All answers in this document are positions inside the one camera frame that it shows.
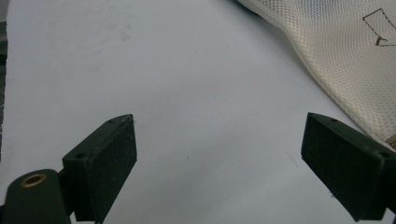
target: mesh bag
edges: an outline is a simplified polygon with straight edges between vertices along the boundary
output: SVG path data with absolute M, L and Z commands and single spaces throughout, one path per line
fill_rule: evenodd
M 318 84 L 376 141 L 396 134 L 395 0 L 238 0 L 283 30 Z

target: table surface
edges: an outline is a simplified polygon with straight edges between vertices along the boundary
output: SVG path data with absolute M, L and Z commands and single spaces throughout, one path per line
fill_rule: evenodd
M 236 1 L 11 1 L 7 24 L 1 201 L 131 113 L 138 161 L 105 223 L 355 223 L 300 150 L 308 112 L 357 126 Z

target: white mesh fabric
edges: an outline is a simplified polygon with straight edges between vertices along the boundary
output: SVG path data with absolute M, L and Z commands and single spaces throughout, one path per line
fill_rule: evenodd
M 319 85 L 375 140 L 396 134 L 395 0 L 238 0 L 289 37 Z

